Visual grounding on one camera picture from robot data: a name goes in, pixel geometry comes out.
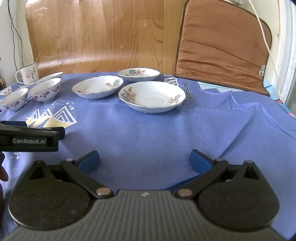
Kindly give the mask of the person's left hand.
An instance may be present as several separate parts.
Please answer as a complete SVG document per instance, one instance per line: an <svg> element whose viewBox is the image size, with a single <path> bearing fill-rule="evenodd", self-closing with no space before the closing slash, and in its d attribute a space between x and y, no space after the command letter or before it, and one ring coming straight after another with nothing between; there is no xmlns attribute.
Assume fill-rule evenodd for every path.
<svg viewBox="0 0 296 241"><path fill-rule="evenodd" d="M5 159L5 155L3 152L0 152L0 180L2 182L7 182L9 180L8 173L6 172L5 168L3 167L3 161ZM1 216L3 213L3 187L0 184L0 211Z"/></svg>

